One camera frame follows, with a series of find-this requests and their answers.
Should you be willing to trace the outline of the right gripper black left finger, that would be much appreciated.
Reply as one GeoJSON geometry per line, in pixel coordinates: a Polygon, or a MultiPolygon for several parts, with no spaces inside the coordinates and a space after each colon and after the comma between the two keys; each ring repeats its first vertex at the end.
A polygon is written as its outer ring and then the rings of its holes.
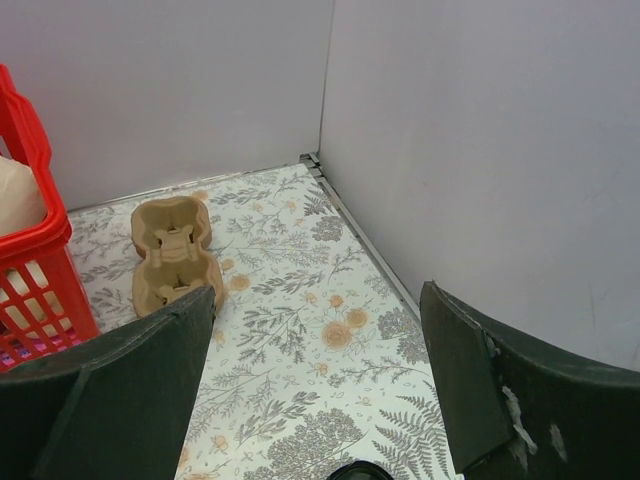
{"type": "Polygon", "coordinates": [[[4,479],[172,479],[209,349],[215,291],[1,376],[4,479]]]}

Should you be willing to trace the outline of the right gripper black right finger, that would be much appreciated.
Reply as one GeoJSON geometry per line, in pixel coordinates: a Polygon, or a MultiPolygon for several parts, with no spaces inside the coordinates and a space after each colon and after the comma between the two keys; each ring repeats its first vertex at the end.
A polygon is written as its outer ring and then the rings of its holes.
{"type": "Polygon", "coordinates": [[[638,372],[496,321],[433,281],[420,316],[456,473],[638,478],[638,372]]]}

